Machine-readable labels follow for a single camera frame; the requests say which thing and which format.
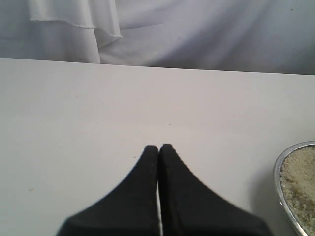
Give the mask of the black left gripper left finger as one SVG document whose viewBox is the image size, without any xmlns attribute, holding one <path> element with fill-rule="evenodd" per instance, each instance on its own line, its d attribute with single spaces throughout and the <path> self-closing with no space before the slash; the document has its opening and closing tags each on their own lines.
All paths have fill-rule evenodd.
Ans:
<svg viewBox="0 0 315 236">
<path fill-rule="evenodd" d="M 157 236 L 158 154 L 146 146 L 136 165 L 108 195 L 67 218 L 59 236 Z"/>
</svg>

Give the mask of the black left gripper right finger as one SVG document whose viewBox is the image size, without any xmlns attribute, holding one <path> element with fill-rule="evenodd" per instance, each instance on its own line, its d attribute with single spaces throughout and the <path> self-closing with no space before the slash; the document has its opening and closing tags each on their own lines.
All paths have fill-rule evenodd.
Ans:
<svg viewBox="0 0 315 236">
<path fill-rule="evenodd" d="M 255 234 L 254 217 L 206 187 L 171 144 L 159 151 L 158 188 L 165 236 Z"/>
</svg>

